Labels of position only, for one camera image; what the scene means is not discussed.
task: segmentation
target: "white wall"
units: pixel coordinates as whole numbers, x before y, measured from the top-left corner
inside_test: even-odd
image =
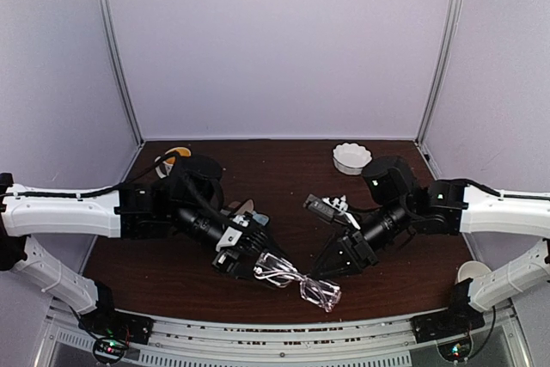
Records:
[[[550,191],[549,10],[550,0],[464,0],[426,141],[444,177]],[[535,243],[511,235],[475,241],[493,268]],[[515,300],[538,367],[550,365],[549,297],[542,285]]]
[[[413,138],[448,0],[110,0],[143,135]]]
[[[0,0],[0,172],[29,186],[100,187],[136,148],[96,0]],[[78,268],[89,236],[43,236]],[[0,272],[0,364],[31,362],[50,297]]]

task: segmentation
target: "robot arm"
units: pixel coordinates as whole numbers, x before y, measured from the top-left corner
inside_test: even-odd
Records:
[[[152,185],[125,182],[94,191],[24,187],[0,174],[0,271],[16,272],[66,302],[97,335],[147,343],[151,319],[116,311],[108,287],[64,266],[33,235],[150,239],[184,233],[212,248],[219,272],[264,283],[254,276],[254,262],[264,252],[285,254],[254,203],[226,215],[211,206],[221,175],[219,164],[206,156],[177,157],[170,176]]]
[[[471,180],[436,180],[422,188],[405,161],[396,156],[375,159],[364,169],[363,178],[373,200],[381,205],[373,211],[358,213],[349,205],[342,207],[342,199],[313,195],[304,205],[326,222],[345,227],[317,258],[314,277],[360,273],[378,262],[376,250],[405,230],[428,235],[489,231],[542,238],[501,268],[457,284],[448,310],[414,317],[418,342],[482,327],[484,311],[550,279],[550,194],[495,191]]]

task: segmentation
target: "cable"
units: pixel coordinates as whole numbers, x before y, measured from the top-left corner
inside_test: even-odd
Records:
[[[100,197],[101,195],[106,195],[108,193],[111,193],[113,191],[118,191],[122,186],[126,184],[130,184],[134,182],[135,180],[138,180],[140,178],[143,178],[145,175],[147,175],[149,172],[151,172],[153,169],[161,165],[164,161],[166,161],[169,158],[176,158],[176,161],[180,159],[180,154],[178,152],[169,152],[163,156],[161,156],[155,163],[148,166],[146,169],[141,171],[136,176],[132,177],[129,180],[124,180],[122,182],[119,182],[116,185],[113,185],[111,187],[106,187],[102,189],[98,189],[96,191],[91,191],[89,193],[48,193],[48,192],[33,192],[28,191],[24,193],[17,193],[17,196],[21,197],[35,197],[35,198],[69,198],[69,199],[86,199],[86,198],[94,198],[94,197]],[[13,197],[15,196],[15,193],[3,193],[2,197]]]
[[[491,338],[492,331],[495,329],[496,321],[497,321],[497,309],[493,306],[492,307],[492,323],[491,323],[491,328],[489,329],[489,334],[485,337],[485,340],[481,344],[480,348],[478,348],[477,351],[474,354],[472,354],[470,357],[467,358],[468,361],[470,361],[474,357],[477,357],[477,355],[480,354],[481,351],[485,348],[485,346],[489,342],[489,339]]]
[[[357,214],[368,214],[370,212],[374,212],[380,209],[380,206],[377,206],[375,208],[356,208],[355,206],[351,206],[348,204],[347,210],[349,212],[356,212]]]
[[[539,195],[521,195],[518,193],[505,193],[504,198],[513,199],[534,199],[537,201],[550,201],[550,197],[541,197]]]
[[[406,229],[407,234],[409,237],[401,244],[399,247],[397,247],[397,251],[401,251],[404,247],[409,245],[409,243],[414,239],[414,237],[417,235],[417,232],[414,230],[411,230],[409,228]]]
[[[243,234],[252,234],[254,232],[249,227],[243,227],[242,225],[236,223],[235,221],[230,220],[229,218],[224,216],[222,213],[217,211],[214,207],[212,207],[212,205],[210,205],[210,202],[208,202],[206,198],[203,197],[202,194],[197,190],[197,187],[191,180],[189,174],[184,173],[182,177],[182,181],[186,186],[187,190],[189,191],[189,193],[195,198],[195,200],[199,203],[199,205],[203,207],[203,209],[210,216],[210,218],[217,221],[221,225],[226,225],[228,227],[238,229]]]
[[[419,221],[424,221],[425,220],[425,217],[422,217],[421,215],[419,214],[416,214],[414,212],[412,212],[410,209],[409,209],[409,206],[406,204],[406,197],[407,195],[401,195],[399,197],[399,205],[401,208],[403,208],[403,210],[405,211],[405,213],[412,219],[416,219],[416,220],[419,220]]]
[[[125,342],[120,339],[115,339],[114,337],[98,337],[94,333],[92,333],[86,325],[83,323],[82,318],[80,315],[72,308],[70,307],[70,310],[72,311],[72,314],[75,316],[76,320],[78,321],[78,326],[84,330],[92,339],[94,339],[94,344],[92,345],[92,355],[95,358],[95,361],[101,364],[116,364],[118,363],[124,356],[126,355],[126,352],[130,349],[130,330],[128,330],[128,327],[126,328],[126,339]],[[113,359],[109,359],[107,362],[106,360],[102,360],[97,357],[96,352],[102,351],[105,352],[104,348],[107,346],[107,348],[113,348],[113,343],[116,343],[117,347],[116,349],[121,351],[121,353]]]
[[[470,180],[469,178],[457,178],[453,180],[444,180],[444,181],[455,183],[455,184],[471,185],[472,187],[476,187],[479,190],[483,191],[484,193],[488,193],[489,195],[493,195],[495,197],[500,197],[500,192],[497,191],[496,189],[492,189],[487,185],[480,184],[479,182],[476,182],[475,180]]]

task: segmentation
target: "dark wooden tabletop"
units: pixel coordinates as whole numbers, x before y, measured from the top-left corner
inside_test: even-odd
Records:
[[[271,218],[272,233],[292,262],[307,272],[333,229],[302,207],[310,193],[346,194],[356,207],[375,206],[361,177],[333,166],[335,141],[193,141],[149,142],[137,159],[135,174],[175,146],[212,156],[224,167],[227,202],[253,199],[255,209]],[[411,142],[362,142],[374,157],[407,159],[422,185],[431,176]],[[152,182],[150,174],[144,181]],[[406,239],[406,234],[396,244]],[[303,301],[298,285],[269,290],[215,272],[215,254],[178,235],[153,241],[99,239],[85,275],[113,289],[118,308],[201,321],[292,323],[352,321],[447,305],[456,270],[470,260],[460,236],[418,235],[397,251],[378,254],[380,264],[363,274],[338,278],[342,298],[332,313]]]

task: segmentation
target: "white ceramic dish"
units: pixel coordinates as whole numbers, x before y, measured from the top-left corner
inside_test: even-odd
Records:
[[[358,144],[341,144],[333,150],[334,166],[342,174],[359,175],[372,160],[370,152]]]

